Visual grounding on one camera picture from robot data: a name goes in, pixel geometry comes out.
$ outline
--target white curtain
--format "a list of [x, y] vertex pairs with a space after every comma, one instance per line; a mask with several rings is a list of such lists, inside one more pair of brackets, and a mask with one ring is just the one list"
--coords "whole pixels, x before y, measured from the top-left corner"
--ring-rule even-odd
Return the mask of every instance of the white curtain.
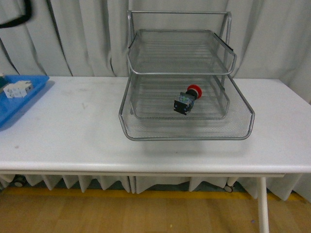
[[[0, 174], [0, 189], [6, 188], [13, 181], [15, 175]], [[69, 189], [75, 183], [79, 182], [80, 189], [84, 193], [91, 181], [97, 179], [103, 190], [108, 189], [115, 182], [120, 181], [123, 188], [129, 193], [131, 191], [128, 176], [87, 176], [87, 175], [25, 175], [27, 182], [31, 186], [43, 181], [49, 190], [52, 190], [61, 179], [64, 180], [66, 187]]]
[[[127, 10], [231, 11], [235, 78], [280, 79], [311, 103], [309, 0], [33, 0], [34, 17], [0, 29], [0, 72], [50, 76], [127, 76]], [[0, 0], [0, 22], [22, 14], [22, 1]], [[147, 16], [136, 28], [219, 30], [219, 17]], [[270, 180], [276, 187], [280, 179]], [[282, 198], [305, 175], [285, 176]]]

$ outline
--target white table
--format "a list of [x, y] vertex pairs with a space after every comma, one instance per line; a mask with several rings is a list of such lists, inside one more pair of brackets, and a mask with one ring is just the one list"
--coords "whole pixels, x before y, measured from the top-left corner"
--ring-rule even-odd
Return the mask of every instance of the white table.
[[0, 173], [258, 177], [268, 232], [265, 177], [311, 172], [311, 106], [278, 80], [235, 81], [256, 114], [248, 139], [134, 142], [118, 118], [127, 78], [51, 77], [0, 129]]

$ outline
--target wire desk organizer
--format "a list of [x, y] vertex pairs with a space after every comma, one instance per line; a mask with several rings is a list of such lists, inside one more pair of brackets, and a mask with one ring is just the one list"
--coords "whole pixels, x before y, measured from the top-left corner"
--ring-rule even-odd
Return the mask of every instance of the wire desk organizer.
[[[198, 29], [135, 31], [133, 14], [224, 18], [217, 35]], [[230, 30], [230, 12], [128, 11], [129, 79], [119, 119], [129, 139], [243, 140], [250, 135], [255, 113], [230, 76], [237, 57], [228, 45]], [[201, 98], [191, 113], [174, 111], [174, 99], [192, 84], [202, 89]]]

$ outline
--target white electrical component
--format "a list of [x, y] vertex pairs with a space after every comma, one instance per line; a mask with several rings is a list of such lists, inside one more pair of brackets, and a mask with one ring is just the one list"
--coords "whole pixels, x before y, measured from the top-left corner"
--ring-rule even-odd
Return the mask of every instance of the white electrical component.
[[33, 90], [31, 81], [18, 81], [8, 84], [3, 90], [7, 98], [23, 98]]

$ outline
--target black strap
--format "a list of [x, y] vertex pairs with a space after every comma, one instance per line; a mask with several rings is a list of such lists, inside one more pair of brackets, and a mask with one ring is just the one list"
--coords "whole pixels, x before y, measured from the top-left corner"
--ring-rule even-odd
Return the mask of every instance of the black strap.
[[11, 28], [27, 22], [33, 15], [31, 0], [24, 0], [25, 14], [9, 22], [0, 24], [0, 28]]

